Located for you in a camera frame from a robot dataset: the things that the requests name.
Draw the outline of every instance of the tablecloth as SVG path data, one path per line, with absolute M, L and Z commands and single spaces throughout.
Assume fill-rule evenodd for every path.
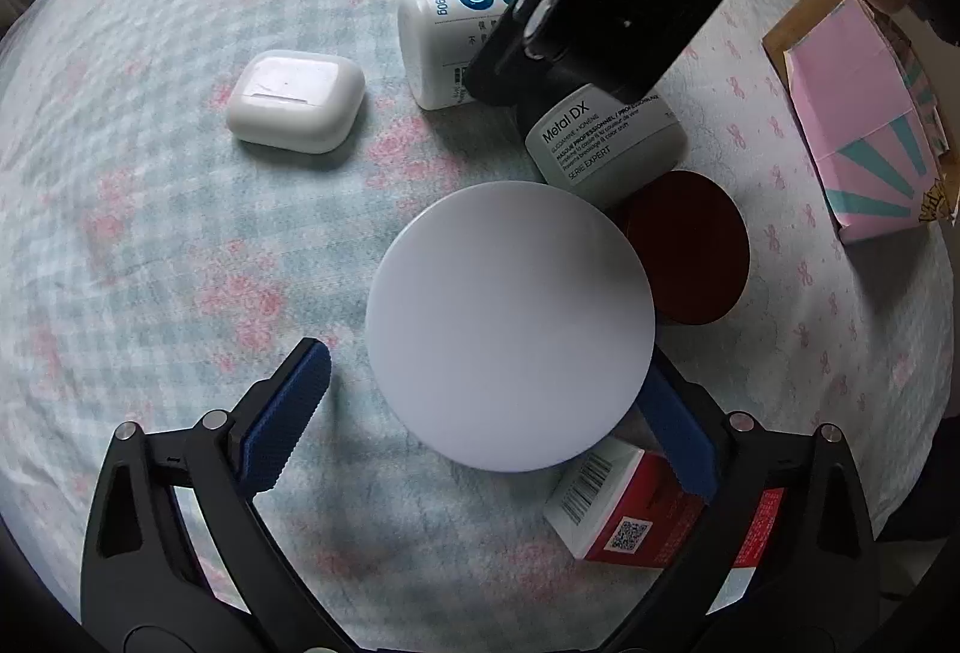
M 744 297 L 662 327 L 680 370 L 767 428 L 845 429 L 875 527 L 919 474 L 949 394 L 937 228 L 844 248 L 760 37 L 795 0 L 726 0 L 659 88 L 686 168 L 750 233 Z M 397 0 L 40 0 L 0 55 L 0 474 L 66 594 L 113 428 L 232 407 L 304 335 L 335 377 L 258 509 L 366 647 L 596 645 L 654 573 L 574 562 L 541 517 L 557 469 L 464 469 L 376 389 L 368 284 L 392 238 L 472 183 L 536 179 L 505 110 L 416 108 Z M 656 22 L 643 27 L 656 30 Z M 357 60 L 368 93 L 326 156 L 236 142 L 224 104 L 271 48 Z M 642 60 L 642 54 L 635 56 Z M 676 218 L 683 230 L 685 217 Z M 196 526 L 195 506 L 187 517 Z M 209 541 L 200 557 L 236 600 Z

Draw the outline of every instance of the white round lid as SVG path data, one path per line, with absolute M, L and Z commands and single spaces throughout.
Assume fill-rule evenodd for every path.
M 606 436 L 640 392 L 654 330 L 630 242 L 539 183 L 433 204 L 387 250 L 367 303 L 373 375 L 397 417 L 493 471 L 552 466 Z

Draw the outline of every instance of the qr code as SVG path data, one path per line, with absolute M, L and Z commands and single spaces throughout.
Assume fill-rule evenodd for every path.
M 613 532 L 605 550 L 611 553 L 636 553 L 643 544 L 653 525 L 649 520 L 640 520 L 637 517 L 621 517 L 620 524 Z

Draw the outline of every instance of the blue gripper pad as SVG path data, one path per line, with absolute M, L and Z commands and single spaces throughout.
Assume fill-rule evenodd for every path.
M 323 342 L 317 342 L 261 410 L 243 442 L 238 481 L 246 498 L 277 484 L 330 385 L 330 372 L 330 352 Z
M 653 364 L 640 388 L 637 406 L 664 448 L 680 487 L 710 503 L 719 487 L 713 442 Z

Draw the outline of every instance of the brown round lid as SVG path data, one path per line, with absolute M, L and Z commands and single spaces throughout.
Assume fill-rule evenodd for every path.
M 702 326 L 733 309 L 750 275 L 750 239 L 723 188 L 671 171 L 627 201 L 621 224 L 650 279 L 656 311 Z

